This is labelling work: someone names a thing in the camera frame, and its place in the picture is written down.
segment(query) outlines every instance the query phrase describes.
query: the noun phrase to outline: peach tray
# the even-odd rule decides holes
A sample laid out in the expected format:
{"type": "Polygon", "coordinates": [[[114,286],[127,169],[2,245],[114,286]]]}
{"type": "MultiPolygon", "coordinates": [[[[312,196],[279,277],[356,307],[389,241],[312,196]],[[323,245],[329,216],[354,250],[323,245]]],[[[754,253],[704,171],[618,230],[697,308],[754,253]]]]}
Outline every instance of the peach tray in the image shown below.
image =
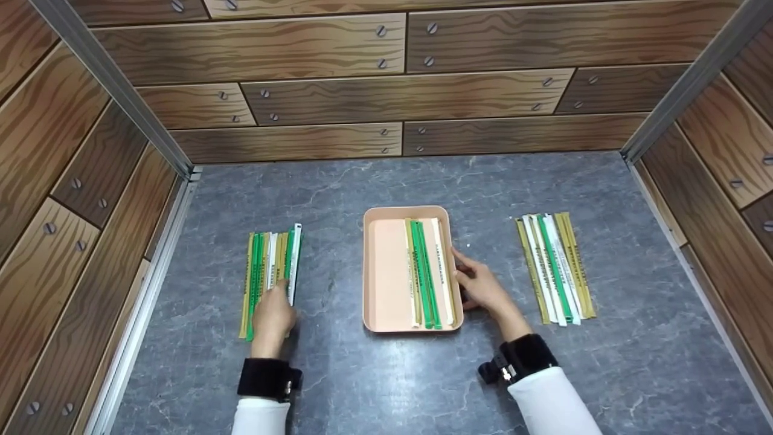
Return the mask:
{"type": "MultiPolygon", "coordinates": [[[[373,332],[449,332],[457,330],[464,321],[459,284],[453,274],[454,256],[451,251],[451,230],[448,212],[437,205],[417,207],[371,208],[363,217],[363,323],[373,332]],[[448,295],[438,286],[438,303],[442,329],[411,327],[411,299],[408,284],[408,251],[405,238],[405,218],[418,219],[431,228],[432,218],[440,221],[445,250],[446,269],[449,271],[455,322],[448,325],[445,301],[448,295]]],[[[435,243],[432,231],[425,231],[427,245],[435,243]]],[[[436,255],[429,255],[432,279],[440,282],[440,268],[436,255]]]]}

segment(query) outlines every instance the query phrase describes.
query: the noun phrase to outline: wrist strap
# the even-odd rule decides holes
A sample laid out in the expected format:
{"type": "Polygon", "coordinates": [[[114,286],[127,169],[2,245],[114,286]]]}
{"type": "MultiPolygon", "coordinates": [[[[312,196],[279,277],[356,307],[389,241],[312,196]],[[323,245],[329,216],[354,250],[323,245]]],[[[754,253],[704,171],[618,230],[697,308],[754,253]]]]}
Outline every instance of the wrist strap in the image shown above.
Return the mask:
{"type": "Polygon", "coordinates": [[[478,367],[478,373],[487,384],[499,378],[514,384],[528,375],[557,366],[558,361],[545,340],[538,334],[528,334],[509,343],[502,343],[494,358],[478,367]]]}
{"type": "Polygon", "coordinates": [[[290,391],[301,388],[303,372],[286,361],[267,358],[244,360],[239,379],[239,396],[263,397],[284,402],[290,391]]]}

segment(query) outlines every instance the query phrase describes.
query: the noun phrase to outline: wall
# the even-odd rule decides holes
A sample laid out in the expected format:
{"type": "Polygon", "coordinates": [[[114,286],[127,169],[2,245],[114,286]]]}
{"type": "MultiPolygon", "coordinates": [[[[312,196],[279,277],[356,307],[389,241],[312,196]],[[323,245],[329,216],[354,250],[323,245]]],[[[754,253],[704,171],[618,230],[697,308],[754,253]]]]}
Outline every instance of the wall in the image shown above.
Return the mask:
{"type": "Polygon", "coordinates": [[[71,3],[204,164],[620,149],[741,0],[71,3]]]}
{"type": "Polygon", "coordinates": [[[636,163],[773,410],[773,21],[636,163]]]}
{"type": "Polygon", "coordinates": [[[0,430],[69,433],[175,174],[26,0],[0,15],[0,430]]]}

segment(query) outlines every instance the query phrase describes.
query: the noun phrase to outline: left hand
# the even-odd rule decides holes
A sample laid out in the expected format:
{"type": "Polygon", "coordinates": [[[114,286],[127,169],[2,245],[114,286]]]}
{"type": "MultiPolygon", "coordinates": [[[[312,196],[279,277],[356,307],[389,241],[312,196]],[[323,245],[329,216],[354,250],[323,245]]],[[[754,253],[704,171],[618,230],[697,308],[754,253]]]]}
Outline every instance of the left hand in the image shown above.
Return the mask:
{"type": "Polygon", "coordinates": [[[284,338],[298,315],[288,301],[288,282],[280,279],[266,290],[252,315],[254,337],[250,358],[279,358],[284,338]]]}

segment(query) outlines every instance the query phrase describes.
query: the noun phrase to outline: table surface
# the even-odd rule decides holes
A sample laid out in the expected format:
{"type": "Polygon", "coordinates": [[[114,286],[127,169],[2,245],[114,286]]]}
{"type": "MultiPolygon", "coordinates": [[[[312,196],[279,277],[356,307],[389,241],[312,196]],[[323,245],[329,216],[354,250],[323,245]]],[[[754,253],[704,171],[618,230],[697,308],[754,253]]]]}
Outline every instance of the table surface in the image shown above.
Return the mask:
{"type": "Polygon", "coordinates": [[[497,331],[374,335],[362,322],[363,214],[437,204],[489,264],[604,433],[771,429],[616,152],[453,156],[205,169],[113,433],[229,433],[247,233],[304,225],[291,363],[297,435],[527,433],[476,368],[497,331]],[[569,211],[598,319],[541,325],[512,218],[569,211]]]}

